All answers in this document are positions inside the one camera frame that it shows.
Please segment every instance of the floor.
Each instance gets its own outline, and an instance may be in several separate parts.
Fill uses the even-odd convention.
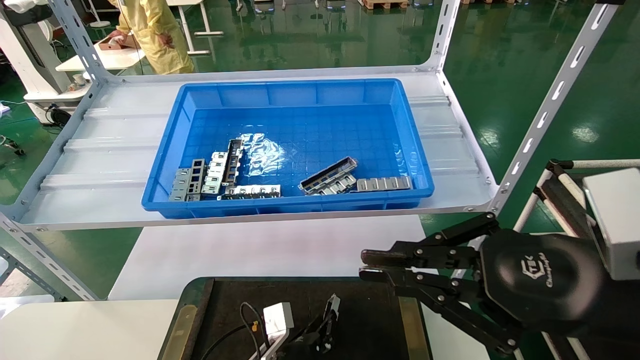
[[[276,5],[273,13],[262,15],[247,12],[246,2],[238,15],[235,2],[205,0],[212,29],[224,31],[225,36],[195,38],[196,49],[212,49],[213,54],[194,60],[200,72],[422,63],[429,56],[441,3],[429,2],[406,10],[367,11],[355,0],[348,0],[340,10],[329,10],[324,4],[316,10],[312,1],[297,0],[287,3],[284,12]],[[493,173],[500,178],[594,0],[494,2],[460,6],[445,73]],[[633,60],[640,55],[639,8],[639,2],[627,1],[613,18],[500,214],[504,226],[515,223],[549,158],[640,158],[640,63]],[[191,31],[204,28],[199,8],[190,8],[187,18]],[[91,36],[96,40],[103,34]],[[4,77],[0,100],[20,102],[23,94],[17,78]],[[4,204],[17,198],[55,137],[31,117],[26,106],[16,105],[0,119],[0,133],[12,137],[27,152],[18,158],[10,151],[0,151],[0,199]],[[424,215],[422,223],[430,233],[468,216]],[[538,207],[524,230],[559,228]],[[98,296],[106,297],[140,231],[67,231],[43,233],[41,239]],[[75,298],[8,234],[0,234],[0,246]],[[18,278],[0,288],[0,295],[41,292],[27,284]]]

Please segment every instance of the blue plastic bin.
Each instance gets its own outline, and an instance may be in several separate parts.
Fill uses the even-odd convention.
[[[273,199],[170,202],[175,171],[244,138],[237,185],[279,184]],[[411,176],[412,190],[305,196],[300,181],[345,156],[357,179]],[[183,85],[142,206],[166,218],[414,208],[434,186],[402,83],[396,79]]]

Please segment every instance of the logo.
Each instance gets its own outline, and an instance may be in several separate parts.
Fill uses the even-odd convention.
[[[545,275],[545,269],[542,267],[542,261],[536,262],[533,260],[533,256],[525,256],[524,258],[524,260],[520,261],[523,274],[534,280]]]
[[[534,260],[533,256],[525,256],[524,260],[520,261],[522,273],[534,280],[540,278],[542,275],[546,275],[547,280],[545,281],[545,285],[547,285],[548,288],[553,288],[554,280],[551,276],[549,260],[542,252],[538,253],[538,257],[538,260]]]

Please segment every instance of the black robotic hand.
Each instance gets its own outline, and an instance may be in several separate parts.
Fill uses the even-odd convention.
[[[487,235],[478,251],[459,247]],[[524,331],[638,341],[637,281],[613,281],[593,240],[533,236],[501,229],[485,213],[420,242],[363,250],[360,278],[387,282],[499,354],[518,348]],[[473,280],[420,269],[471,269]],[[489,317],[461,304],[477,304]]]

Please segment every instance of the yellow gown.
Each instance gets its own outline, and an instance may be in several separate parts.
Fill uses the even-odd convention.
[[[136,41],[144,50],[156,74],[193,72],[193,61],[187,45],[166,0],[109,0],[120,10],[116,29],[123,33],[133,30]],[[174,48],[160,43],[159,34],[169,34]]]

